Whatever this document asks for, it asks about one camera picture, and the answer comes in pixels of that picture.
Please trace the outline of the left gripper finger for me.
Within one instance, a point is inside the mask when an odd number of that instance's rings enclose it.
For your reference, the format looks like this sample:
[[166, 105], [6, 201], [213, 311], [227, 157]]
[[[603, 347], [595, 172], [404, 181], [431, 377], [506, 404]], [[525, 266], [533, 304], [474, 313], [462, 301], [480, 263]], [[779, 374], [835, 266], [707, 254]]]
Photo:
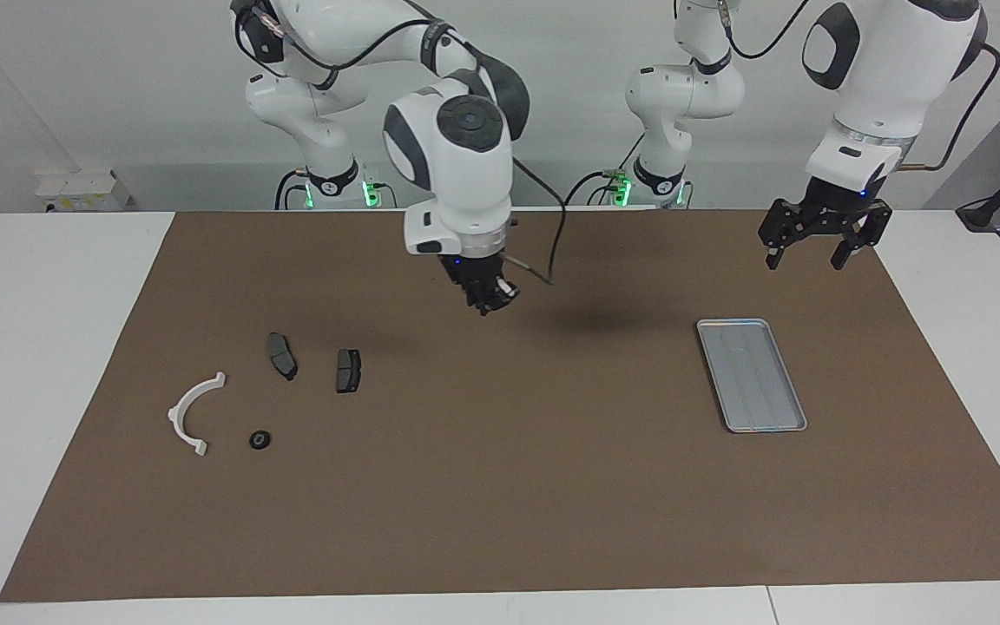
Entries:
[[783, 253], [805, 238], [799, 203], [773, 201], [761, 222], [758, 236], [762, 245], [766, 246], [767, 269], [777, 269]]
[[859, 250], [874, 247], [881, 241], [886, 226], [892, 217], [888, 203], [872, 203], [856, 216], [838, 218], [841, 241], [831, 256], [831, 266], [836, 270], [845, 268], [846, 262]]

